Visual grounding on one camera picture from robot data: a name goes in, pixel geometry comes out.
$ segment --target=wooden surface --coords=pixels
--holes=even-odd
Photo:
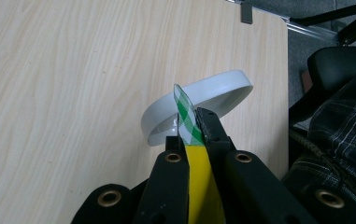
[[[223,0],[0,0],[0,223],[69,223],[90,192],[129,188],[157,154],[146,108],[241,69],[254,86],[222,119],[281,177],[288,159],[287,28]]]

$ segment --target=white plastic cap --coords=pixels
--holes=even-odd
[[[215,112],[219,118],[243,101],[253,89],[244,72],[234,70],[207,77],[182,88],[194,105]],[[165,143],[167,136],[178,135],[178,107],[169,92],[151,104],[142,116],[142,133],[150,146]]]

